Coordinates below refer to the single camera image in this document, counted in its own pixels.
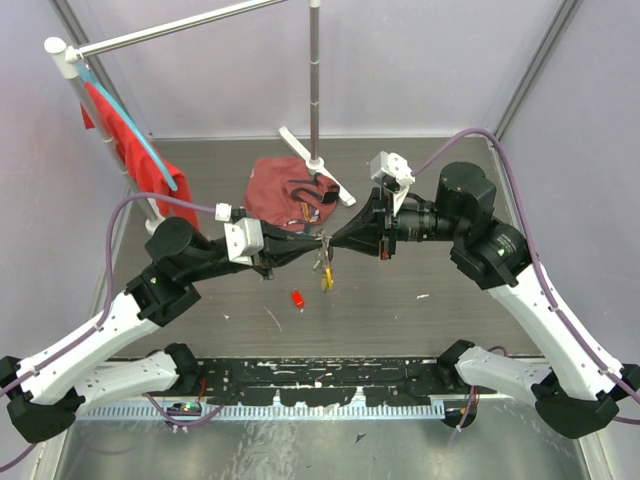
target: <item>white base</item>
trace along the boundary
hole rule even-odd
[[[336,179],[336,177],[331,175],[331,173],[329,173],[329,171],[324,168],[324,160],[322,160],[322,158],[318,159],[316,165],[312,164],[311,153],[309,153],[309,150],[307,150],[304,145],[302,145],[298,141],[298,139],[293,136],[293,134],[287,127],[281,127],[280,129],[278,129],[278,133],[280,134],[282,140],[284,140],[284,143],[286,143],[296,155],[298,155],[305,161],[307,169],[309,170],[309,173],[311,175],[320,172],[322,175],[329,177],[340,186],[340,201],[345,207],[355,205],[356,199],[354,198],[354,196],[351,195],[346,188],[344,188],[344,186]]]
[[[158,228],[158,226],[164,222],[165,217],[163,217],[162,215],[160,215],[160,210],[158,210],[158,204],[156,203],[156,201],[153,198],[149,199],[149,203],[151,204],[151,208],[153,208],[153,211],[156,212],[156,216],[158,217],[156,220],[151,221],[151,220],[147,220],[146,222],[144,222],[144,226],[147,229],[147,232],[149,233],[149,235],[153,235],[156,231],[156,228]]]

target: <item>keys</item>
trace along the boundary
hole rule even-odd
[[[318,260],[313,266],[313,271],[322,272],[322,290],[333,289],[333,270],[331,269],[331,259],[329,256],[329,236],[324,230],[318,232],[322,240],[322,246],[318,250]]]

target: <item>small red item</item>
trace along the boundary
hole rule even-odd
[[[293,300],[293,303],[296,307],[304,308],[304,298],[298,290],[294,290],[293,292],[291,292],[291,300]]]

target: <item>red towel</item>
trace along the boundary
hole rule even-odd
[[[187,184],[187,178],[184,176],[184,173],[166,160],[162,160],[178,186],[178,190],[175,192],[172,191],[151,156],[136,138],[135,134],[129,129],[125,121],[111,108],[109,102],[100,95],[100,92],[98,92],[93,85],[85,83],[85,86],[100,114],[102,124],[117,142],[116,151],[118,155],[126,165],[131,178],[133,178],[138,184],[138,187],[140,187],[140,190],[143,192],[161,193],[162,195],[169,195],[173,198],[190,202],[191,192],[189,191],[189,185]],[[84,108],[82,109],[82,118],[84,119],[85,128],[94,127]],[[157,203],[158,210],[160,210],[163,216],[168,216],[169,210],[173,210],[175,215],[187,219],[194,227],[200,228],[198,225],[198,217],[194,210],[178,207],[162,201],[158,201]]]

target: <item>yellow tag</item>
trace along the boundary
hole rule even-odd
[[[333,274],[331,267],[327,267],[322,275],[322,290],[333,290]]]

